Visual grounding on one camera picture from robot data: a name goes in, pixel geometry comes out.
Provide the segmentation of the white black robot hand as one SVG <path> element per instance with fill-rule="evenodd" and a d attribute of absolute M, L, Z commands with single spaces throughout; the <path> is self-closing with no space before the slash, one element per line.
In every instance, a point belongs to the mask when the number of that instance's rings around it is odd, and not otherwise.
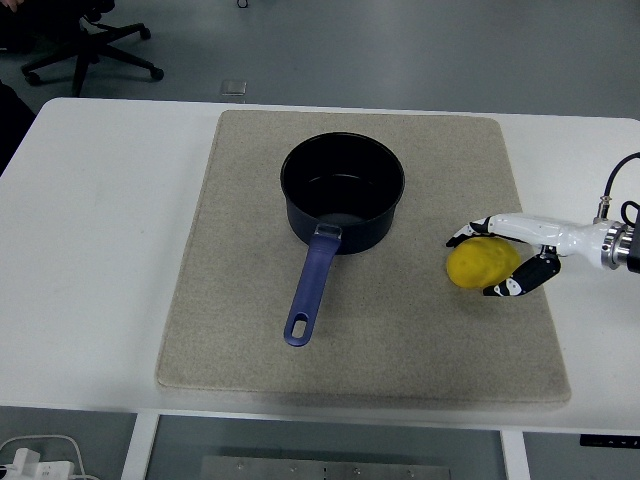
<path fill-rule="evenodd" d="M 499 237 L 529 244 L 540 252 L 521 264 L 507 279 L 483 289 L 485 296 L 516 297 L 537 289 L 561 270 L 560 259 L 580 255 L 602 268 L 605 237 L 611 220 L 581 225 L 523 213 L 496 214 L 471 221 L 446 243 L 456 247 L 474 237 Z"/>

